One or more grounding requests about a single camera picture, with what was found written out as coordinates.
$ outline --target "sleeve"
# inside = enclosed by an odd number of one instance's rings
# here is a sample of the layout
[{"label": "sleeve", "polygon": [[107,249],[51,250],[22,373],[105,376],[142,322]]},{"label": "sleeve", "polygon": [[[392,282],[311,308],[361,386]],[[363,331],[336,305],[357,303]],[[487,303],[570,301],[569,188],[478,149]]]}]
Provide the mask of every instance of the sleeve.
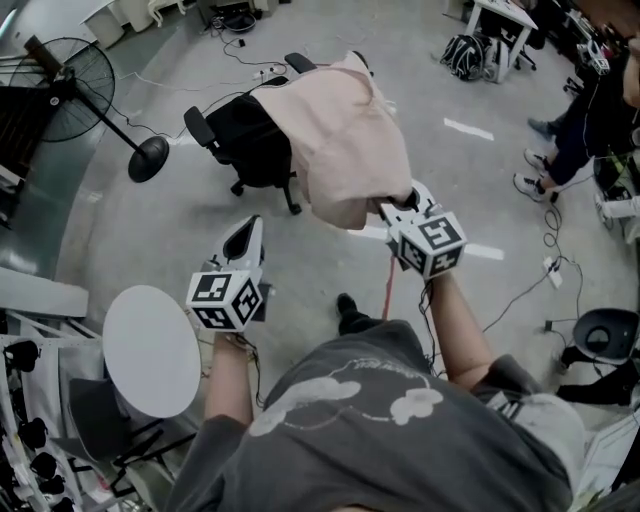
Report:
[{"label": "sleeve", "polygon": [[586,431],[582,419],[564,400],[542,392],[540,384],[510,356],[498,358],[471,393],[507,418],[514,428],[533,437],[546,459],[560,462],[575,493],[585,456]]},{"label": "sleeve", "polygon": [[165,512],[216,510],[222,499],[222,467],[234,454],[246,427],[228,416],[207,420],[191,443]]}]

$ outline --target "white box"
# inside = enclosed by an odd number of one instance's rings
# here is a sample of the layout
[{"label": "white box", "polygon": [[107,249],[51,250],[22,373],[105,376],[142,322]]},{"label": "white box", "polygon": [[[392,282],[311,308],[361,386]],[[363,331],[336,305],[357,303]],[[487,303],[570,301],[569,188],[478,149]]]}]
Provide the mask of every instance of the white box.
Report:
[{"label": "white box", "polygon": [[451,212],[404,222],[398,231],[397,257],[425,279],[451,270],[462,260],[467,238]]},{"label": "white box", "polygon": [[197,272],[191,277],[186,306],[205,329],[242,332],[260,304],[262,270]]}]

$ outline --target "sneaker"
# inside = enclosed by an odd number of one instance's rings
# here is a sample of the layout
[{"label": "sneaker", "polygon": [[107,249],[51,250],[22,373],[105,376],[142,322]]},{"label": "sneaker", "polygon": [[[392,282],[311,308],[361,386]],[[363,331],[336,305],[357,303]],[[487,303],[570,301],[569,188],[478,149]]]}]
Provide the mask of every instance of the sneaker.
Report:
[{"label": "sneaker", "polygon": [[534,131],[542,135],[545,140],[550,141],[553,138],[553,132],[551,131],[549,123],[529,118],[527,119],[527,124],[533,128]]},{"label": "sneaker", "polygon": [[513,175],[513,185],[516,187],[518,192],[529,196],[536,203],[539,203],[545,197],[544,193],[540,193],[538,191],[538,180],[532,180],[523,174]]},{"label": "sneaker", "polygon": [[530,149],[525,149],[524,159],[531,167],[538,171],[538,174],[541,178],[544,178],[549,174],[549,172],[547,171],[547,166],[545,165],[544,157],[542,155],[538,155]]},{"label": "sneaker", "polygon": [[341,293],[336,299],[336,312],[342,318],[347,311],[358,311],[356,301],[348,293]]}]

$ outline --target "red cable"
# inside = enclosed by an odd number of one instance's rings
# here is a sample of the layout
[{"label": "red cable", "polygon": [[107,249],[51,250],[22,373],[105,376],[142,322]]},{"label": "red cable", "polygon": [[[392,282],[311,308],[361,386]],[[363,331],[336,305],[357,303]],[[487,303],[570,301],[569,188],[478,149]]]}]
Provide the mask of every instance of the red cable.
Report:
[{"label": "red cable", "polygon": [[384,308],[382,309],[382,319],[386,320],[389,316],[389,306],[391,305],[391,289],[393,288],[393,273],[396,268],[396,258],[392,254],[389,262],[389,279],[387,279],[387,295],[384,298]]}]

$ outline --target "chair armrest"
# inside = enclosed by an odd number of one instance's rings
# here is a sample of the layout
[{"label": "chair armrest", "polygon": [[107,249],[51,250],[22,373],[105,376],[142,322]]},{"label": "chair armrest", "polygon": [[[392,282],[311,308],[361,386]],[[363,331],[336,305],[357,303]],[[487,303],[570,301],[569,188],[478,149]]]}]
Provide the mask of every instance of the chair armrest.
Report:
[{"label": "chair armrest", "polygon": [[207,120],[198,110],[198,107],[191,107],[184,113],[184,124],[187,126],[189,133],[196,139],[196,142],[203,148],[209,147],[216,140],[213,130],[207,124]]},{"label": "chair armrest", "polygon": [[285,55],[284,61],[300,74],[312,71],[318,67],[304,55],[300,55],[299,53],[290,53],[289,55]]}]

